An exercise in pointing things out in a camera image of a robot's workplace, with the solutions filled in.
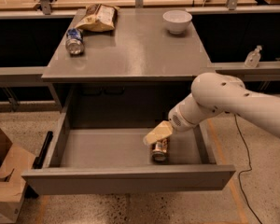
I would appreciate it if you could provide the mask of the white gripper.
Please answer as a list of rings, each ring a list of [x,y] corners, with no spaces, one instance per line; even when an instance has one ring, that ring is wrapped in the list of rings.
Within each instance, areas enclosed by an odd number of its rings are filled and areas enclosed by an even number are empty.
[[[219,114],[215,108],[199,105],[190,94],[172,108],[168,114],[169,121],[162,121],[143,139],[145,145],[150,146],[173,134],[173,128],[178,132],[185,132],[195,128],[205,119]]]

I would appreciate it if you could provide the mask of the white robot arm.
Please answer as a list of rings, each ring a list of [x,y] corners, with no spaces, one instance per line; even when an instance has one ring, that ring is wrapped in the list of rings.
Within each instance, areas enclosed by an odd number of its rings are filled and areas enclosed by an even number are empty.
[[[203,73],[194,78],[191,93],[143,139],[150,146],[195,128],[202,121],[222,112],[235,114],[280,138],[280,97],[249,91],[237,77]]]

